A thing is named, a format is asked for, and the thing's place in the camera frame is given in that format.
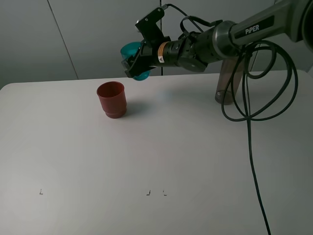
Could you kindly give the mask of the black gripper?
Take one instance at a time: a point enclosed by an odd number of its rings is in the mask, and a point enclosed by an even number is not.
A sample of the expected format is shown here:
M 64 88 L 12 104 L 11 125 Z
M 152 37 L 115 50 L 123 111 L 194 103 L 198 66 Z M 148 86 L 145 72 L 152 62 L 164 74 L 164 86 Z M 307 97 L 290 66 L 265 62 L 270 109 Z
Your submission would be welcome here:
M 130 55 L 122 60 L 126 76 L 134 78 L 154 68 L 171 66 L 170 45 L 169 40 L 156 45 L 142 40 L 136 57 Z

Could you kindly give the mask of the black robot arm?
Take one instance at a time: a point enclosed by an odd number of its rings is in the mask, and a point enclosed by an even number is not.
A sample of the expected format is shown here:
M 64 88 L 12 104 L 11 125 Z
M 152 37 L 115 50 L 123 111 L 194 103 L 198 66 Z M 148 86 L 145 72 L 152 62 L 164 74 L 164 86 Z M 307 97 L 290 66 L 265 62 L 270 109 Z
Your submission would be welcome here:
M 137 21 L 135 26 L 143 40 L 135 54 L 122 61 L 129 78 L 140 81 L 143 73 L 157 67 L 204 72 L 208 64 L 239 56 L 244 47 L 279 34 L 286 34 L 293 42 L 304 41 L 308 48 L 313 47 L 311 0 L 282 0 L 237 24 L 223 20 L 210 23 L 185 16 L 184 21 L 202 24 L 208 30 L 189 32 L 180 23 L 182 35 L 175 41 L 165 37 L 157 26 L 168 7 L 168 4 L 157 7 Z

